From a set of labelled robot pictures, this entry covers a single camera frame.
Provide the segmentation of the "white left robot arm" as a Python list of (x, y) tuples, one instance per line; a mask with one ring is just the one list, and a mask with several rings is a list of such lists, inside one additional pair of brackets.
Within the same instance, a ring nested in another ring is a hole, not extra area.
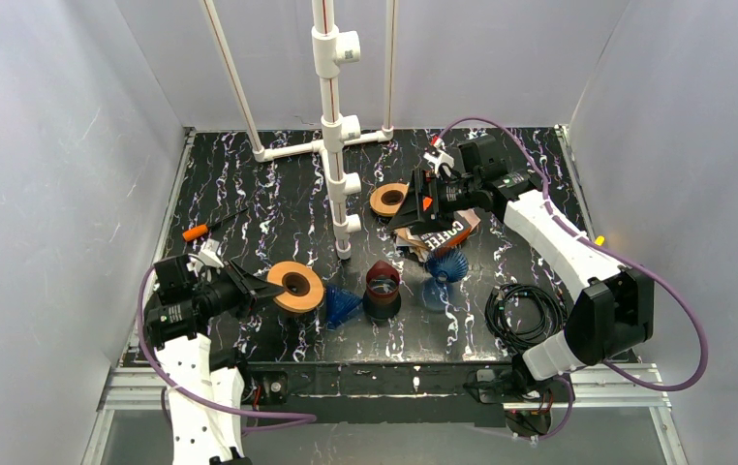
[(250, 379), (235, 348), (211, 352), (209, 326), (225, 313), (246, 318), (283, 292), (233, 262), (209, 266), (194, 255), (154, 263), (156, 288), (138, 300), (138, 340), (165, 382), (173, 463), (249, 464), (241, 409)]

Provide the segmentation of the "blue glass dripper cone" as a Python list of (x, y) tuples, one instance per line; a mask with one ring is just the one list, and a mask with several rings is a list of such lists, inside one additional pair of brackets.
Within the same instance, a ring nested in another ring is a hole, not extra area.
[(335, 285), (325, 288), (325, 324), (328, 329), (341, 326), (354, 316), (362, 304), (362, 298)]

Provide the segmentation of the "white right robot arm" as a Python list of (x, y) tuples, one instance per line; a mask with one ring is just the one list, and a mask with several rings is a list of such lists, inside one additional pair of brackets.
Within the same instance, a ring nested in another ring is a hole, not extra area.
[(573, 299), (569, 318), (561, 330), (513, 357), (507, 377), (515, 387), (593, 366), (652, 337), (651, 278), (595, 250), (543, 195), (538, 174), (509, 168), (494, 137), (466, 140), (458, 149), (461, 170), (445, 163), (414, 170), (389, 225), (416, 235), (440, 233), (451, 229), (455, 212), (480, 208), (523, 237), (559, 275)]

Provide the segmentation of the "wooden ring dripper holder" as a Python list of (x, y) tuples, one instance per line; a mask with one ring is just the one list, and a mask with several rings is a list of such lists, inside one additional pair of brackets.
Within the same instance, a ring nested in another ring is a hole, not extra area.
[(284, 289), (273, 300), (292, 316), (316, 310), (324, 298), (323, 280), (312, 268), (302, 263), (276, 263), (270, 268), (267, 281)]

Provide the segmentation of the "orange coffee filter package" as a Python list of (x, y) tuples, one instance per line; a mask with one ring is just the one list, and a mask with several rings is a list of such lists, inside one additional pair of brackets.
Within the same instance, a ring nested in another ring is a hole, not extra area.
[(454, 213), (453, 223), (446, 231), (413, 234), (410, 228), (396, 229), (395, 244), (413, 254), (420, 263), (425, 263), (432, 252), (459, 246), (479, 223), (480, 218), (471, 209), (462, 210)]

